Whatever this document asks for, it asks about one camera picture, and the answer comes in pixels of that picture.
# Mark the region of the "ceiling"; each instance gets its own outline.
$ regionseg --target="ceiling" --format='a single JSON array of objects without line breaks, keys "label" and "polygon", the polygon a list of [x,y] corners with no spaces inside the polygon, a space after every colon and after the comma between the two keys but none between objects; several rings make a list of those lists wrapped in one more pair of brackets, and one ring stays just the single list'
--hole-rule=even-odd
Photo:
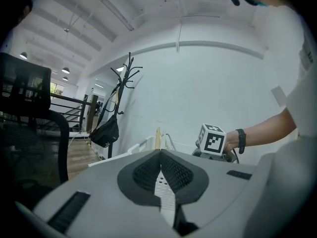
[{"label": "ceiling", "polygon": [[251,24],[254,8],[230,0],[33,0],[30,15],[19,27],[26,38],[30,61],[50,67],[60,79],[70,69],[69,83],[119,35],[148,21],[188,15],[213,15]]}]

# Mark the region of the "gray panel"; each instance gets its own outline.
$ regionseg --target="gray panel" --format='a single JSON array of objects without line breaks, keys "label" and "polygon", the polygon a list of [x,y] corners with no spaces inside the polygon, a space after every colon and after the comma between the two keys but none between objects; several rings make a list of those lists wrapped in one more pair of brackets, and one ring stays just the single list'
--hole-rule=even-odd
[{"label": "gray panel", "polygon": [[245,225],[264,190],[269,168],[274,154],[265,154],[260,159],[251,179],[238,197],[228,204],[210,224],[200,228],[187,237],[241,238]]},{"label": "gray panel", "polygon": [[34,213],[47,222],[74,192],[83,191],[91,197],[66,232],[69,237],[178,237],[158,207],[135,205],[117,185],[122,167],[151,152],[88,168],[46,196]]},{"label": "gray panel", "polygon": [[[157,207],[135,205],[117,185],[117,175],[122,167],[151,152],[88,168],[45,197],[35,207],[34,213],[48,221],[74,192],[83,191],[91,197],[66,232],[69,237],[179,237]],[[254,167],[170,152],[203,168],[210,179],[202,197],[196,203],[183,206],[186,220],[201,227],[188,236],[241,237],[261,196],[273,155],[264,155],[259,165]],[[227,175],[229,170],[253,175],[248,181]]]},{"label": "gray panel", "polygon": [[35,227],[35,229],[47,238],[66,238],[65,235],[51,228],[48,224],[42,221],[40,218],[35,216],[28,208],[24,205],[16,202],[16,207],[22,213],[22,215]]},{"label": "gray panel", "polygon": [[316,138],[302,138],[276,153],[269,182],[246,226],[246,238],[274,236],[300,210],[316,185],[316,149]]}]

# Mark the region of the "fiducial marker cube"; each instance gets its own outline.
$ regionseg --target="fiducial marker cube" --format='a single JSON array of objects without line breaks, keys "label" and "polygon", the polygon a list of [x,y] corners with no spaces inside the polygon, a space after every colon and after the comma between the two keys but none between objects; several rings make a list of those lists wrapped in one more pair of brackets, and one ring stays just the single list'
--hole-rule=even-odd
[{"label": "fiducial marker cube", "polygon": [[199,146],[202,153],[222,155],[227,134],[215,125],[203,123],[199,133]]}]

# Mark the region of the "wooden floor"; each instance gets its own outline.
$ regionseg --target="wooden floor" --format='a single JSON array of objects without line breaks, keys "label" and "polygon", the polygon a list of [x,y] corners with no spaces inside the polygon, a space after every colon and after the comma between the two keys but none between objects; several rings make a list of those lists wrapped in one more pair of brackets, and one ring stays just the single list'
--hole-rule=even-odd
[{"label": "wooden floor", "polygon": [[88,168],[88,164],[100,161],[84,139],[74,139],[68,148],[67,171],[68,179],[72,179]]}]

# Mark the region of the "window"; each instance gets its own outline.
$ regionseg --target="window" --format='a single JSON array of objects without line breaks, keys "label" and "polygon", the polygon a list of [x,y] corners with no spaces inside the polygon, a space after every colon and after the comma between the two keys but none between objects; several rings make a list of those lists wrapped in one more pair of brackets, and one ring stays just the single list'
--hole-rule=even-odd
[{"label": "window", "polygon": [[51,82],[51,93],[63,95],[63,91],[64,91],[64,86]]}]

